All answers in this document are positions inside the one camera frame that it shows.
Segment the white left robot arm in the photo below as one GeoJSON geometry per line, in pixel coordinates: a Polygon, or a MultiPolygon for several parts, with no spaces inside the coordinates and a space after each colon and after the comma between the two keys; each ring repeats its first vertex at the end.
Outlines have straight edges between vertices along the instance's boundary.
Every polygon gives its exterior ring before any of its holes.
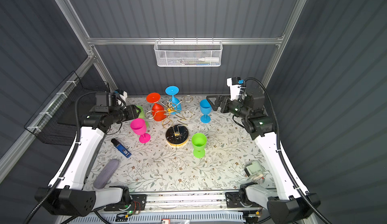
{"type": "Polygon", "coordinates": [[[24,223],[30,223],[41,207],[52,215],[77,218],[110,204],[131,204],[127,187],[85,191],[84,184],[110,127],[137,119],[141,110],[135,105],[126,104],[128,94],[123,90],[92,94],[95,95],[96,104],[85,115],[79,115],[80,100],[75,101],[77,132],[73,144],[49,185],[37,190],[35,199],[38,203],[24,223]]]}

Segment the red wine glass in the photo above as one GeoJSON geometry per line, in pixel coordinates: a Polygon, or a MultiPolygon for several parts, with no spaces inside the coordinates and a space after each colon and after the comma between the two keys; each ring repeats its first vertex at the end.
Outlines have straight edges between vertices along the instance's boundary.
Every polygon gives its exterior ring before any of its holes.
{"type": "Polygon", "coordinates": [[[167,117],[164,107],[159,103],[160,99],[161,95],[159,93],[150,93],[147,95],[147,102],[153,104],[151,111],[146,114],[148,119],[161,122],[167,117]]]}

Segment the pink wine glass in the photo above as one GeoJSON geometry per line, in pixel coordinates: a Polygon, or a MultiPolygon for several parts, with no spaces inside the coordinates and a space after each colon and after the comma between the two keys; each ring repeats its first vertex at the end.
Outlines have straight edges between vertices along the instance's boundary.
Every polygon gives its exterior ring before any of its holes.
{"type": "Polygon", "coordinates": [[[130,128],[135,134],[139,135],[140,143],[145,144],[151,140],[150,134],[147,133],[147,126],[144,119],[138,118],[133,120],[130,123],[130,128]]]}

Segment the green wine glass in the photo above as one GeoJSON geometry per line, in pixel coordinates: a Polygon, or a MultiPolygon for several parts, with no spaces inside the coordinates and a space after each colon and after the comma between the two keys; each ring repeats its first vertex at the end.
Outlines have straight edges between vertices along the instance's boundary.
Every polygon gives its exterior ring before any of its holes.
{"type": "Polygon", "coordinates": [[[141,107],[140,105],[136,105],[136,107],[140,109],[138,118],[143,119],[146,123],[147,128],[149,128],[149,123],[146,121],[145,112],[144,112],[143,107],[141,107]]]}
{"type": "Polygon", "coordinates": [[[196,133],[192,136],[191,142],[194,157],[203,158],[206,154],[205,147],[207,144],[207,137],[202,133],[196,133]]]}

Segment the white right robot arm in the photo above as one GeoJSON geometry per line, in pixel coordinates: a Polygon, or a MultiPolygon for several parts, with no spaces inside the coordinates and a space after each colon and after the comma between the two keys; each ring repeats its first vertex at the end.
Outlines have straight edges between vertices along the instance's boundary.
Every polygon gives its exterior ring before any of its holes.
{"type": "Polygon", "coordinates": [[[330,221],[318,210],[320,198],[309,192],[298,177],[280,140],[280,127],[267,89],[256,78],[227,79],[230,95],[207,96],[211,108],[238,117],[238,124],[251,136],[266,159],[276,191],[250,182],[241,185],[239,198],[244,205],[258,204],[269,212],[275,224],[296,224],[299,221],[330,221]]]}

